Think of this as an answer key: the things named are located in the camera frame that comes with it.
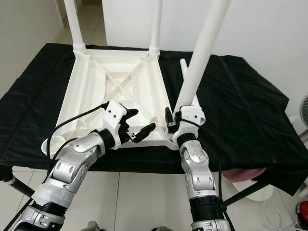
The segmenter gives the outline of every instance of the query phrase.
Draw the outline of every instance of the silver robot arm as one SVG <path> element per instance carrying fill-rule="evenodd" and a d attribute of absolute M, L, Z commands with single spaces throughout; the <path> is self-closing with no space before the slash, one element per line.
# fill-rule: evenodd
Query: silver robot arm
<path fill-rule="evenodd" d="M 61 158 L 45 183 L 32 195 L 34 203 L 24 210 L 10 230 L 60 230 L 64 223 L 65 212 L 90 166 L 108 149 L 117 149 L 129 140 L 140 142 L 155 129 L 155 124 L 150 124 L 138 134 L 131 134 L 126 120 L 137 113 L 136 109 L 126 109 L 119 103 L 109 102 L 104 116 L 105 128 L 74 140 L 70 146 L 60 151 Z"/>
<path fill-rule="evenodd" d="M 208 155 L 197 140 L 198 128 L 205 123 L 201 107 L 183 106 L 175 113 L 175 120 L 168 108 L 165 112 L 168 130 L 173 133 L 172 140 L 180 148 L 193 219 L 192 230 L 231 231 L 229 222 L 224 219 L 214 178 L 208 167 Z"/>

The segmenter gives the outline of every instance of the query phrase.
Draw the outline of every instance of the black cable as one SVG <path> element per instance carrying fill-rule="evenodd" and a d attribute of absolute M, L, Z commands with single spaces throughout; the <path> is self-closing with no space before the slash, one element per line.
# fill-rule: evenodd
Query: black cable
<path fill-rule="evenodd" d="M 78 118 L 83 117 L 83 116 L 85 116 L 85 115 L 87 115 L 87 114 L 90 114 L 90 113 L 92 113 L 92 112 L 94 112 L 94 111 L 96 111 L 96 110 L 98 110 L 98 109 L 100 109 L 100 108 L 107 108 L 108 104 L 109 104 L 109 102 L 103 103 L 103 104 L 101 104 L 101 105 L 99 105 L 99 106 L 97 106 L 97 107 L 95 107 L 95 108 L 93 108 L 93 109 L 91 109 L 91 110 L 88 110 L 88 111 L 86 111 L 86 112 L 84 112 L 84 113 L 82 113 L 82 114 L 79 114 L 79 115 L 77 115 L 77 116 L 75 116 L 75 117 L 73 117 L 73 118 L 70 118 L 70 119 L 68 119 L 67 121 L 65 121 L 65 122 L 59 124 L 58 126 L 56 126 L 56 127 L 51 131 L 51 133 L 49 134 L 49 137 L 48 137 L 48 139 L 47 139 L 47 145 L 46 145 L 46 147 L 47 147 L 47 148 L 46 148 L 47 175 L 49 175 L 50 172 L 51 172 L 50 142 L 51 142 L 51 138 L 52 138 L 52 135 L 54 134 L 54 132 L 55 132 L 56 130 L 58 130 L 60 127 L 64 126 L 65 124 L 68 124 L 69 122 L 72 122 L 72 121 L 75 120 L 75 119 L 78 119 Z"/>
<path fill-rule="evenodd" d="M 97 107 L 95 107 L 95 108 L 93 108 L 93 109 L 91 109 L 91 110 L 88 110 L 88 111 L 86 111 L 86 112 L 84 112 L 84 113 L 82 113 L 82 114 L 79 114 L 79 115 L 77 115 L 77 116 L 75 116 L 75 117 L 73 117 L 73 118 L 70 118 L 70 119 L 68 119 L 67 121 L 65 121 L 65 122 L 59 124 L 58 126 L 56 126 L 56 127 L 51 131 L 51 133 L 49 134 L 49 137 L 47 138 L 47 145 L 46 145 L 47 176 L 46 176 L 46 178 L 44 179 L 44 181 L 42 182 L 42 184 L 45 183 L 47 177 L 49 176 L 49 174 L 50 174 L 50 172 L 51 172 L 51 164 L 54 164 L 55 159 L 56 159 L 57 155 L 60 153 L 60 151 L 61 151 L 69 142 L 71 142 L 71 141 L 73 141 L 73 140 L 76 139 L 76 138 L 72 138 L 72 139 L 70 139 L 70 140 L 67 140 L 64 144 L 62 144 L 62 146 L 61 146 L 61 147 L 58 149 L 58 151 L 55 153 L 55 155 L 54 155 L 54 157 L 52 158 L 52 160 L 50 160 L 50 142 L 51 142 L 51 138 L 52 138 L 52 135 L 54 134 L 54 132 L 55 132 L 57 129 L 59 129 L 60 127 L 64 126 L 65 124 L 68 124 L 69 122 L 71 122 L 71 121 L 73 121 L 73 120 L 75 120 L 75 119 L 78 119 L 78 118 L 83 117 L 83 116 L 85 116 L 85 115 L 87 115 L 87 114 L 90 114 L 90 113 L 92 113 L 92 112 L 94 112 L 94 111 L 96 111 L 96 110 L 98 110 L 98 109 L 100 109 L 100 108 L 106 109 L 107 106 L 108 106 L 108 104 L 109 104 L 109 102 L 103 103 L 103 104 L 101 104 L 101 105 L 99 105 L 99 106 L 97 106 Z M 16 215 L 13 217 L 13 219 L 10 221 L 10 223 L 4 228 L 3 231 L 8 231 L 8 230 L 11 228 L 11 226 L 15 223 L 15 221 L 19 218 L 19 216 L 23 213 L 23 211 L 27 208 L 27 206 L 32 202 L 32 200 L 33 200 L 32 198 L 29 198 L 29 200 L 28 200 L 28 201 L 25 203 L 25 205 L 16 213 Z"/>
<path fill-rule="evenodd" d="M 52 166 L 52 167 L 54 166 L 55 160 L 56 160 L 58 154 L 60 153 L 60 151 L 61 151 L 69 142 L 72 142 L 72 141 L 74 141 L 75 139 L 77 139 L 77 138 L 72 138 L 72 139 L 70 139 L 70 140 L 67 140 L 64 144 L 62 144 L 62 146 L 58 149 L 58 151 L 55 153 L 55 155 L 53 156 L 53 158 L 52 158 L 52 160 L 51 160 L 51 166 Z"/>
<path fill-rule="evenodd" d="M 57 158 L 57 155 L 60 153 L 60 151 L 69 143 L 72 142 L 73 140 L 75 140 L 77 138 L 72 138 L 70 140 L 67 140 L 64 144 L 62 144 L 62 146 L 58 149 L 58 151 L 55 153 L 54 157 L 52 158 L 52 165 L 55 162 L 55 159 Z M 22 212 L 27 208 L 27 206 L 32 202 L 32 198 L 29 198 L 29 200 L 25 203 L 25 205 L 16 213 L 16 215 L 13 217 L 13 219 L 10 221 L 10 223 L 4 228 L 3 231 L 8 231 L 9 228 L 15 223 L 15 221 L 18 219 L 18 217 L 22 214 Z"/>
<path fill-rule="evenodd" d="M 219 172 L 218 172 L 218 195 L 219 195 L 219 202 L 220 202 L 220 205 L 222 206 L 222 211 L 223 211 L 223 214 L 225 215 L 226 217 L 226 220 L 229 222 L 229 225 L 230 225 L 230 228 L 231 228 L 231 231 L 235 231 L 234 229 L 234 226 L 231 222 L 231 219 L 227 213 L 227 208 L 225 207 L 224 203 L 223 203 L 223 199 L 222 199 L 222 188 L 221 188 L 221 175 L 222 175 L 222 170 L 221 170 L 221 159 L 220 159 L 220 155 L 218 154 L 218 149 L 217 149 L 217 143 L 216 143 L 216 140 L 215 138 L 213 137 L 213 135 L 211 135 L 204 127 L 190 121 L 190 120 L 187 120 L 187 119 L 181 119 L 181 121 L 184 121 L 186 123 L 189 123 L 189 124 L 193 124 L 195 126 L 197 126 L 198 128 L 201 129 L 201 131 L 205 132 L 206 134 L 208 134 L 211 139 L 214 141 L 214 144 L 216 146 L 216 151 L 217 151 L 217 156 L 218 156 L 218 162 L 219 162 Z"/>

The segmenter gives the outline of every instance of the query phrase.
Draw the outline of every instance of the black metal stand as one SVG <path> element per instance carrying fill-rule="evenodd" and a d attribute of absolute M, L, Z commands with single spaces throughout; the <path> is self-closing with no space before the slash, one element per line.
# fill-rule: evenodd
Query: black metal stand
<path fill-rule="evenodd" d="M 237 201 L 243 199 L 244 197 L 247 197 L 248 195 L 255 193 L 256 191 L 268 186 L 274 180 L 275 180 L 275 178 L 268 178 L 268 180 L 257 181 L 255 184 L 248 187 L 247 189 L 244 189 L 243 191 L 239 192 L 238 194 L 236 194 L 236 195 L 230 197 L 229 199 L 225 200 L 224 205 L 229 206 L 229 205 L 233 204 L 234 202 L 237 202 Z"/>
<path fill-rule="evenodd" d="M 8 185 L 12 186 L 28 197 L 31 197 L 34 193 L 33 189 L 22 183 L 13 175 L 12 166 L 0 166 L 0 181 L 8 182 Z"/>

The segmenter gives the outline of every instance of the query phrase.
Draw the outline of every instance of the white plastic tube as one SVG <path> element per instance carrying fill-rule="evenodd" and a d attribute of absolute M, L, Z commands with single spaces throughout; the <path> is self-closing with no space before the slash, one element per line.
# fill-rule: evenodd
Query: white plastic tube
<path fill-rule="evenodd" d="M 174 112 L 177 112 L 181 106 L 192 104 L 229 4 L 230 0 L 212 0 L 193 51 L 187 76 L 183 82 Z"/>
<path fill-rule="evenodd" d="M 78 22 L 76 6 L 74 0 L 64 0 L 65 9 L 69 27 L 71 29 L 73 39 L 73 50 L 74 53 L 86 53 L 86 45 L 82 40 L 80 26 Z"/>
<path fill-rule="evenodd" d="M 155 0 L 151 44 L 149 47 L 150 55 L 159 55 L 160 53 L 159 52 L 159 36 L 160 36 L 161 16 L 162 16 L 162 0 Z"/>
<path fill-rule="evenodd" d="M 186 79 L 186 75 L 187 75 L 187 70 L 188 70 L 186 60 L 185 59 L 181 59 L 180 60 L 180 65 L 181 65 L 183 79 L 185 80 Z M 193 102 L 192 105 L 200 106 L 198 98 L 197 98 L 197 95 L 194 95 L 194 98 L 193 98 L 192 102 Z"/>

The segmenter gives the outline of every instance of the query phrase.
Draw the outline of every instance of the tiled floor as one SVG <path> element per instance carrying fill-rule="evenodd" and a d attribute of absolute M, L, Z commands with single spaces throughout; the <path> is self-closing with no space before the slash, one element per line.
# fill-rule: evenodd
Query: tiled floor
<path fill-rule="evenodd" d="M 106 45 L 103 9 L 101 6 L 84 5 L 78 13 L 78 19 L 85 44 Z M 52 42 L 73 44 L 67 19 L 64 20 L 64 28 Z"/>
<path fill-rule="evenodd" d="M 86 44 L 106 45 L 102 9 L 86 5 L 79 12 L 81 31 Z M 68 23 L 53 42 L 72 44 Z M 14 167 L 15 176 L 36 189 L 46 176 L 44 170 Z M 237 193 L 223 180 L 224 199 Z M 0 230 L 27 201 L 27 197 L 0 182 Z M 281 211 L 283 225 L 292 223 L 298 197 L 275 189 L 265 202 L 243 199 L 228 207 L 237 231 L 270 230 L 265 221 L 265 208 L 275 205 Z M 277 219 L 275 211 L 270 217 Z M 144 173 L 90 172 L 66 213 L 62 230 L 78 231 L 89 220 L 98 222 L 106 231 L 150 231 L 168 226 L 175 231 L 188 231 L 192 218 L 183 175 Z"/>

